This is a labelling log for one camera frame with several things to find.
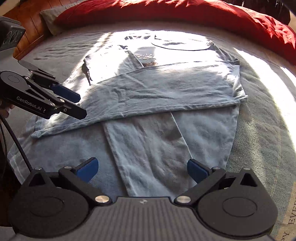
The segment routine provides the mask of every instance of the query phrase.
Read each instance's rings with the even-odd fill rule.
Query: red blanket
[[[134,20],[184,20],[250,39],[296,65],[296,33],[281,22],[220,0],[88,0],[59,15],[55,24],[74,28]]]

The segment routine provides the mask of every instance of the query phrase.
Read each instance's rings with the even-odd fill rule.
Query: mattress
[[[122,36],[124,31],[141,29],[199,34],[240,60],[240,81],[249,100],[240,106],[236,135],[226,170],[239,172],[242,167],[254,170],[278,207],[279,218],[272,236],[281,240],[285,232],[292,230],[291,212],[296,198],[296,70],[286,60],[224,31],[161,22],[96,25],[71,30],[45,41],[24,60],[50,72],[63,82],[76,76],[87,55],[107,46]],[[8,122],[19,134],[19,126],[24,126],[30,116],[23,110],[14,110]],[[20,136],[24,138],[31,134],[23,132]],[[58,153],[52,155],[52,160],[62,158]],[[10,158],[10,164],[15,173],[18,173],[21,164],[13,158]]]

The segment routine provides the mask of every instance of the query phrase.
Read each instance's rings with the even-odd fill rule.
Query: human hand
[[[8,104],[0,99],[0,114],[2,114],[4,118],[9,116],[10,110],[12,110],[14,107],[14,105]]]

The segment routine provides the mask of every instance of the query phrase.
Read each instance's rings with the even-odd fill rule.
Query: black cable
[[[24,150],[22,149],[20,143],[17,140],[17,137],[13,133],[11,127],[9,126],[8,122],[5,120],[5,118],[3,117],[2,114],[0,114],[0,119],[1,119],[2,123],[4,124],[4,126],[6,127],[7,131],[9,132],[9,134],[11,135],[13,141],[15,142],[15,144],[16,144],[18,150],[20,151],[20,154],[22,155],[22,158],[24,159],[24,162],[26,163],[29,171],[32,172],[33,168],[31,166],[31,164],[29,163],[29,160],[26,157],[26,154],[24,153]]]
[[[5,170],[6,170],[6,163],[7,163],[7,144],[6,144],[6,139],[5,139],[5,135],[4,135],[4,131],[3,131],[1,123],[0,123],[0,129],[1,129],[2,136],[3,136],[3,142],[4,142],[4,148],[5,148],[5,163],[4,163],[3,172],[2,172],[1,178],[0,178],[0,180],[2,181],[3,177],[4,177]]]

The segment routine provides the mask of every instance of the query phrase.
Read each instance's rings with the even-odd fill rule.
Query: wooden headboard
[[[20,6],[11,9],[4,16],[15,19],[26,28],[24,36],[15,48],[13,57],[23,58],[33,48],[51,36],[45,21],[39,14],[40,11],[61,5],[74,3],[77,0],[27,0]]]

